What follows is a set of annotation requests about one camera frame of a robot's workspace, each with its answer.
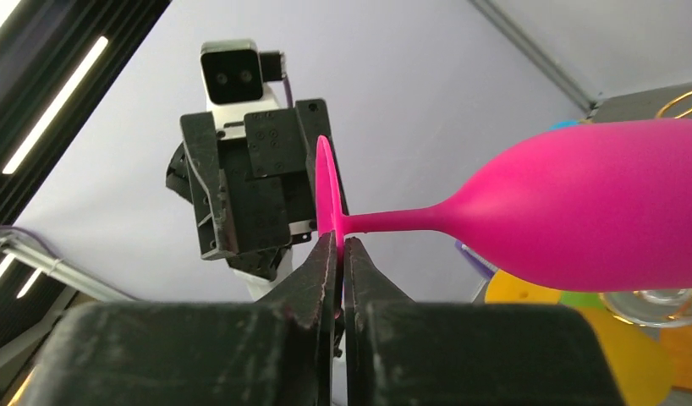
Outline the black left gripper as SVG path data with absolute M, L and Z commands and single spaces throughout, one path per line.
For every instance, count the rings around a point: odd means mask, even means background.
M 316 227 L 319 137 L 334 149 L 326 101 L 249 113 L 240 138 L 227 138 L 211 112 L 185 114 L 179 124 L 201 259 L 276 280 L 290 249 Z

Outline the pink plastic wine glass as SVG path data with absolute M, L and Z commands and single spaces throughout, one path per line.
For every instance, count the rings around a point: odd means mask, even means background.
M 590 123 L 539 134 L 420 209 L 347 215 L 326 137 L 316 144 L 319 234 L 448 234 L 530 283 L 576 292 L 692 288 L 692 119 Z

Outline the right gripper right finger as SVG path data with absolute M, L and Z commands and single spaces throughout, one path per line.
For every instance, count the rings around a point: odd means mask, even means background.
M 621 405 L 590 323 L 543 304 L 416 302 L 343 248 L 351 405 Z

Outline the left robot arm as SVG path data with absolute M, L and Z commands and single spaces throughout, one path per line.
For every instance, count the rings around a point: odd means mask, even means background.
M 212 112 L 185 114 L 180 127 L 166 186 L 193 207 L 201 259 L 225 260 L 258 299 L 289 274 L 292 247 L 316 229 L 316 141 L 332 136 L 327 103 L 247 112 L 234 138 Z

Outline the clear wine glass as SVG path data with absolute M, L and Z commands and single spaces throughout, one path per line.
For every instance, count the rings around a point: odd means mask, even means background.
M 692 288 L 599 294 L 614 315 L 638 326 L 678 328 L 692 325 Z

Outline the gold wire wine glass rack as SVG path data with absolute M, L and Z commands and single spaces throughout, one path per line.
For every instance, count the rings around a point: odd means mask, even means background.
M 691 118 L 692 90 L 687 90 L 679 96 L 662 105 L 655 113 L 655 118 Z

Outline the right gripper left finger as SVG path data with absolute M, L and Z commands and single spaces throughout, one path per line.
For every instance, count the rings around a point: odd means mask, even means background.
M 254 303 L 91 303 L 70 310 L 23 405 L 328 405 L 338 250 L 322 235 Z

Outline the green plastic wine glass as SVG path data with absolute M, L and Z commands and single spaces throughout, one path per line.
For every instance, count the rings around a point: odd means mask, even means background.
M 597 293 L 563 291 L 559 304 L 578 309 L 607 309 L 601 300 L 600 294 Z

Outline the orange plastic wine glass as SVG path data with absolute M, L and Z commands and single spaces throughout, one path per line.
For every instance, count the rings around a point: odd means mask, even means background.
M 487 303 L 558 305 L 561 290 L 526 282 L 502 270 L 489 282 Z M 597 307 L 577 311 L 590 323 L 627 405 L 659 405 L 671 392 L 673 368 L 654 338 Z

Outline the blue plastic wine glass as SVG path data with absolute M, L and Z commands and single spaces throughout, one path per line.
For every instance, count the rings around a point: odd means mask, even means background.
M 579 120 L 565 120 L 565 121 L 562 121 L 562 122 L 555 123 L 555 124 L 552 125 L 548 130 L 549 130 L 549 131 L 553 131 L 553 130 L 558 130 L 558 129 L 565 129 L 565 128 L 570 128 L 570 127 L 578 126 L 578 125 L 581 125 L 581 124 L 584 124 L 584 123 L 588 123 L 588 121 L 587 121 L 587 120 L 582 120 L 582 119 L 579 119 Z

